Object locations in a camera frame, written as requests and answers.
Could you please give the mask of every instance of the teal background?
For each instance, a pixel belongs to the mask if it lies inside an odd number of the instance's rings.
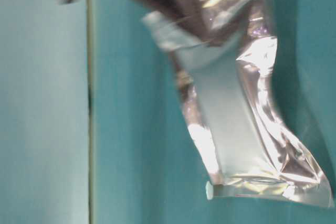
[[[0,223],[88,223],[85,0],[0,0]]]
[[[132,0],[93,0],[93,223],[334,223],[334,209],[207,201],[167,57]],[[274,93],[288,126],[335,188],[336,2],[275,0]]]

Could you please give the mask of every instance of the silver foil packaging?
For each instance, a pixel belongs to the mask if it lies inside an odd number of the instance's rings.
[[[209,173],[208,199],[333,207],[325,174],[272,97],[277,36],[271,0],[198,0],[198,6],[206,37],[160,12],[144,22],[173,61],[183,115]]]

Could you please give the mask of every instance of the dark vertical gap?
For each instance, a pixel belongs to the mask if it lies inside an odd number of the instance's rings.
[[[93,224],[93,16],[92,0],[87,4],[87,64],[88,64],[88,109],[89,109],[89,224]]]

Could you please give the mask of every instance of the teal wall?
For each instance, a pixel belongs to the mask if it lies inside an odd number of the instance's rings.
[[[0,223],[88,223],[85,0],[0,0]]]
[[[93,0],[93,220],[108,223],[333,223],[336,211],[289,202],[207,201],[169,62],[131,0]],[[336,188],[336,2],[275,0],[274,92],[289,127]]]

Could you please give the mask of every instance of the crumpled plastic wrap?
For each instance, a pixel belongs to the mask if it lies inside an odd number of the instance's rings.
[[[277,36],[271,0],[199,5],[208,40],[160,12],[144,22],[172,59],[183,115],[209,173],[208,199],[258,197],[333,207],[325,174],[286,127],[272,97]]]

